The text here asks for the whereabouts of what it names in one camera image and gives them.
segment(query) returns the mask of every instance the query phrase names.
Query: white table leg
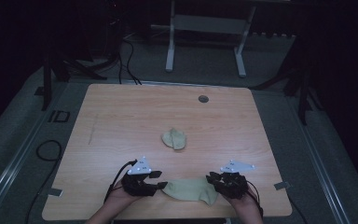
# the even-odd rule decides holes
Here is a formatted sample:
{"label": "white table leg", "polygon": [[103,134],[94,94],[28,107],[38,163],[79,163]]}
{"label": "white table leg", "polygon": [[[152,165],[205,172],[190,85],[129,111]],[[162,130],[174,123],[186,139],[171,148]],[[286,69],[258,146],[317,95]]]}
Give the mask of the white table leg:
{"label": "white table leg", "polygon": [[237,67],[238,67],[238,75],[240,77],[246,76],[245,66],[243,65],[242,51],[243,51],[243,46],[245,45],[246,37],[249,34],[249,28],[251,27],[254,14],[255,14],[255,7],[252,7],[249,13],[248,20],[243,27],[241,42],[236,48],[234,48],[235,60],[237,62]]}
{"label": "white table leg", "polygon": [[173,70],[173,58],[175,54],[175,42],[174,42],[174,20],[175,20],[175,1],[171,1],[171,25],[170,25],[170,45],[168,46],[167,63],[165,65],[165,71],[171,72]]}

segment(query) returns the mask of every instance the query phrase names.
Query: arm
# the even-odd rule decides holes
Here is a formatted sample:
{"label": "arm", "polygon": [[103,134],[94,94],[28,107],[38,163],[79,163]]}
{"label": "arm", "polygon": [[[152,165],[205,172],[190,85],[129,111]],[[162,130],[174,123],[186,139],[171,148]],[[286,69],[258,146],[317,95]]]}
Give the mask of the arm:
{"label": "arm", "polygon": [[[249,189],[249,193],[255,196],[251,189]],[[243,224],[263,223],[263,218],[260,216],[257,204],[249,195],[245,194],[241,199],[226,198],[226,200],[233,206]]]}
{"label": "arm", "polygon": [[86,224],[107,224],[130,204],[142,197],[130,196],[121,186],[121,180],[115,185],[103,206],[86,222]]}

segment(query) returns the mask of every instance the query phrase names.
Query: white desk frame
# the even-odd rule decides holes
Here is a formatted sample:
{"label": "white desk frame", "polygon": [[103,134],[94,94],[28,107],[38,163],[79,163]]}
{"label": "white desk frame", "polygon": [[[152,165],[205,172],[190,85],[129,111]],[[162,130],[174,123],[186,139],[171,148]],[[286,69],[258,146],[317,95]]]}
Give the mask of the white desk frame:
{"label": "white desk frame", "polygon": [[168,47],[167,63],[165,70],[173,70],[173,58],[175,54],[174,31],[188,30],[198,32],[210,32],[221,34],[241,35],[240,44],[234,48],[235,60],[237,62],[238,73],[240,77],[245,77],[245,66],[243,65],[242,51],[245,45],[246,37],[249,34],[249,28],[255,14],[255,7],[251,7],[247,20],[211,18],[175,14],[175,0],[171,5],[171,25],[170,25],[170,45]]}

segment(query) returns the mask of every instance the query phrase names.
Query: white plastic part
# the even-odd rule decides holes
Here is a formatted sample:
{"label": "white plastic part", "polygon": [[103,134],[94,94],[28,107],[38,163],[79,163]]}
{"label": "white plastic part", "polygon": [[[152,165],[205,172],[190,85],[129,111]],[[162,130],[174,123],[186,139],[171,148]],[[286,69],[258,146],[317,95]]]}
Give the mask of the white plastic part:
{"label": "white plastic part", "polygon": [[152,169],[149,166],[149,162],[146,160],[146,157],[142,157],[138,160],[135,165],[130,168],[127,172],[128,175],[145,175],[152,173]]}
{"label": "white plastic part", "polygon": [[220,171],[226,173],[237,173],[242,171],[251,171],[254,169],[255,166],[252,164],[230,160],[229,163],[220,168]]}

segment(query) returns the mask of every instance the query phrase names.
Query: wooden tabletop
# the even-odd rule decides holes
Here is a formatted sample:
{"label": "wooden tabletop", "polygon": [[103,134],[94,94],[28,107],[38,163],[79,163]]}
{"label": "wooden tabletop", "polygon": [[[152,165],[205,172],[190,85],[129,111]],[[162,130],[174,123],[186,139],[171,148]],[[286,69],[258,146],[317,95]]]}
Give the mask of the wooden tabletop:
{"label": "wooden tabletop", "polygon": [[[201,103],[199,97],[209,98]],[[183,131],[186,147],[173,150],[161,135],[171,128]],[[254,164],[241,173],[257,187],[265,216],[292,212],[269,146],[263,124],[248,89],[195,86],[92,84],[53,188],[62,196],[49,196],[45,220],[88,219],[103,198],[118,170],[127,161],[147,158],[159,179],[200,178],[220,172],[229,160]],[[117,219],[235,217],[219,195],[214,205],[175,200],[162,191],[133,203]]]}

